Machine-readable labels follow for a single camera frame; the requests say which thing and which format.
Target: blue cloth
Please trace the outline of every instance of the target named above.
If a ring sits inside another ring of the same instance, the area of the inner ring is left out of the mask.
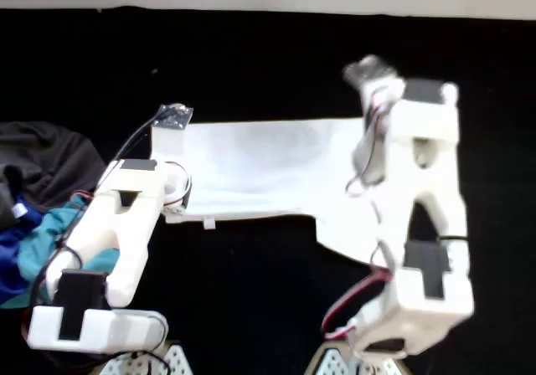
[[[15,206],[21,205],[25,212],[17,219],[17,223],[0,231],[0,304],[28,288],[28,282],[18,271],[19,243],[39,226],[43,218],[43,214],[18,195]]]
[[[49,210],[44,215],[41,225],[20,242],[18,269],[29,285],[22,294],[6,301],[0,308],[24,308],[29,305],[32,284],[41,267],[54,251],[56,239],[79,213],[77,205],[83,205],[79,198],[75,198],[74,203],[68,202],[62,208]],[[85,264],[84,269],[111,272],[116,265],[117,258],[119,258],[117,249],[106,249]]]

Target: black cloth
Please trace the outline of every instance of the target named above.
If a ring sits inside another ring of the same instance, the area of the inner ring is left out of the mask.
[[[43,121],[0,123],[0,229],[13,226],[13,194],[45,212],[91,190],[105,168],[89,139]]]
[[[193,107],[193,122],[359,116],[341,69],[369,53],[457,83],[476,312],[406,361],[415,375],[536,373],[535,23],[139,8],[0,11],[0,22],[2,119],[53,117],[105,160],[162,102]],[[144,141],[131,156],[148,152]],[[319,245],[308,218],[215,231],[161,221],[149,249],[131,307],[167,317],[196,375],[303,374],[323,313],[367,274]],[[0,312],[4,372],[54,373],[19,319]]]

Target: red wire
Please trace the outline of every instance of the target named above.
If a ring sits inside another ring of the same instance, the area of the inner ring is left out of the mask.
[[[388,270],[375,269],[370,275],[360,280],[356,285],[352,286],[346,291],[335,303],[327,310],[326,315],[322,319],[321,330],[326,334],[328,340],[333,340],[341,336],[346,336],[355,326],[345,326],[337,331],[328,333],[327,324],[331,321],[333,316],[337,314],[352,298],[357,294],[370,287],[374,283],[379,281],[390,281],[392,274]]]

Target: black wire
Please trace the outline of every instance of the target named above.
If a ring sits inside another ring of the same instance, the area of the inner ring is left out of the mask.
[[[379,122],[379,115],[376,115],[375,118],[374,118],[374,122],[371,123],[368,128],[367,128],[367,133],[365,134],[365,137],[367,137],[369,135],[369,131],[373,131],[373,135],[372,135],[372,146],[370,147],[370,153],[368,154],[368,159],[367,159],[367,163],[364,165],[363,169],[361,169],[360,167],[355,167],[356,169],[356,175],[350,180],[348,181],[348,183],[346,184],[346,187],[345,187],[345,192],[348,193],[350,187],[352,186],[352,184],[354,182],[356,182],[356,180],[358,179],[361,179],[361,182],[363,185],[368,185],[365,180],[364,180],[364,175],[365,173],[368,171],[369,167],[370,167],[370,164],[372,163],[372,159],[374,157],[374,149],[375,149],[375,146],[376,146],[376,137],[378,136],[378,124]]]
[[[80,267],[82,263],[81,257],[72,249],[72,248],[65,248],[64,245],[65,240],[69,237],[71,231],[75,227],[75,225],[78,223],[78,218],[81,213],[84,212],[84,209],[82,207],[78,208],[78,211],[76,212],[75,216],[70,220],[69,224],[67,224],[67,228],[65,231],[59,236],[58,240],[56,241],[56,248],[54,252],[50,255],[49,259],[45,262],[43,267],[39,270],[37,277],[35,278],[35,282],[32,285],[32,291],[30,293],[30,309],[34,308],[37,305],[37,298],[39,295],[39,287],[43,283],[43,280],[46,276],[47,269],[49,268],[52,261],[58,256],[59,252],[61,252],[62,249],[67,249],[71,254],[75,256],[75,258],[79,261]]]
[[[169,365],[169,363],[166,360],[164,360],[163,357],[161,357],[158,354],[156,354],[155,352],[151,352],[149,350],[135,350],[135,351],[132,351],[132,352],[116,352],[114,354],[107,355],[107,356],[103,357],[100,360],[95,360],[94,362],[88,362],[86,364],[66,365],[66,364],[64,364],[62,362],[59,362],[54,357],[49,357],[49,359],[52,361],[52,363],[58,369],[61,369],[61,370],[64,370],[64,371],[71,371],[71,372],[72,371],[80,372],[80,371],[88,371],[88,370],[90,370],[90,369],[92,369],[94,367],[98,367],[99,365],[106,364],[110,360],[113,360],[114,358],[118,358],[118,357],[120,357],[122,355],[125,355],[125,354],[131,354],[131,359],[136,359],[139,356],[148,355],[148,356],[158,360],[161,364],[164,365],[164,367],[167,370],[167,375],[170,375],[172,373],[172,369],[171,369],[171,366]]]
[[[157,112],[157,114],[155,114],[154,116],[152,116],[149,120],[145,121],[143,124],[141,124],[134,132],[132,132],[132,134],[126,139],[125,143],[123,143],[123,145],[121,146],[121,148],[119,149],[119,151],[117,151],[116,155],[111,159],[112,161],[114,160],[119,160],[126,152],[126,150],[129,148],[129,146],[137,140],[137,138],[144,132],[146,131],[150,126],[151,124],[155,121],[155,120],[162,120],[164,118],[166,118],[167,116],[170,116],[174,114],[174,111],[173,110],[159,110]]]

